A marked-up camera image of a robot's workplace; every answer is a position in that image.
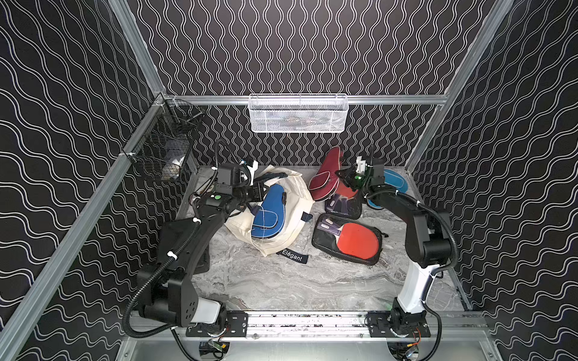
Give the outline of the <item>teal paddle case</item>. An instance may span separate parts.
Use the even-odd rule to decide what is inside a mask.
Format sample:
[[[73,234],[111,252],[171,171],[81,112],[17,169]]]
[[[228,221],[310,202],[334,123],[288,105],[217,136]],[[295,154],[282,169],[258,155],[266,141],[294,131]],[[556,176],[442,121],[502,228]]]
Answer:
[[[397,171],[386,167],[376,167],[374,168],[373,177],[368,182],[369,185],[379,185],[386,184],[392,186],[402,193],[406,193],[409,189],[409,185],[405,179]]]

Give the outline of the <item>maroon paddle case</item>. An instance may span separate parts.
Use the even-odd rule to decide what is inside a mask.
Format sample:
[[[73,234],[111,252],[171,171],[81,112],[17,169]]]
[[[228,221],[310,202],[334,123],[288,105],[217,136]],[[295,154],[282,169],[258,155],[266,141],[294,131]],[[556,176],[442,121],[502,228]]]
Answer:
[[[309,182],[308,189],[315,202],[325,201],[335,194],[340,183],[337,172],[342,168],[342,164],[343,150],[339,146],[332,147]]]

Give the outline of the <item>blue paddle case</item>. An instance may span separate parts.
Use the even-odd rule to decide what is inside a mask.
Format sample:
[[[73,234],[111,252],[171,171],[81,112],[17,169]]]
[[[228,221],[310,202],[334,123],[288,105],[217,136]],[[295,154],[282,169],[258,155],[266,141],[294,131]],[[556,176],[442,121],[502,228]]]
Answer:
[[[282,231],[286,218],[286,198],[283,186],[274,184],[269,188],[265,199],[256,207],[251,237],[271,239]]]

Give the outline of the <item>cream canvas tote bag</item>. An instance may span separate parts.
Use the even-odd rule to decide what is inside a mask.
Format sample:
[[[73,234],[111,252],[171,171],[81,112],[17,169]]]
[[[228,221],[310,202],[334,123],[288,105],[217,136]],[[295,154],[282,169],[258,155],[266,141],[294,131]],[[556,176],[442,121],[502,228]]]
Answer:
[[[256,207],[262,202],[251,202],[250,208],[241,214],[230,217],[225,227],[241,242],[251,245],[263,257],[272,254],[281,254],[290,248],[297,237],[312,219],[312,207],[315,201],[312,199],[303,175],[298,171],[268,165],[260,174],[266,177],[265,185],[269,188],[274,184],[284,187],[287,193],[286,218],[282,231],[271,239],[254,239],[251,237],[251,228],[256,214]]]

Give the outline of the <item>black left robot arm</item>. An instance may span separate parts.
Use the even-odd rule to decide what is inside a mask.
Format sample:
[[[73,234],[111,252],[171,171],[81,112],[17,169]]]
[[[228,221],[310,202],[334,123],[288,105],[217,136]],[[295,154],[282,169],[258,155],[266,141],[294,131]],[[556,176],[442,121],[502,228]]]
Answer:
[[[192,323],[205,324],[215,333],[227,329],[226,308],[199,296],[192,277],[211,239],[230,215],[264,200],[269,188],[254,180],[257,169],[256,161],[219,165],[209,190],[197,198],[195,215],[165,225],[156,261],[138,271],[138,289],[121,321],[126,335],[147,338]]]

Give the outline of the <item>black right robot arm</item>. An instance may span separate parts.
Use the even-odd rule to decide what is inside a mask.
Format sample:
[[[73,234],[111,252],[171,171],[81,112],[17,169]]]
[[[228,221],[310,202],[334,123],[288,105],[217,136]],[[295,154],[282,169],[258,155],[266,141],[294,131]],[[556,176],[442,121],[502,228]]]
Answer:
[[[379,184],[371,165],[362,171],[354,165],[336,175],[347,187],[360,191],[365,200],[390,211],[406,224],[405,250],[411,263],[387,324],[395,335],[407,335],[425,325],[427,314],[433,314],[427,297],[436,276],[457,263],[458,246],[448,215],[393,185]]]

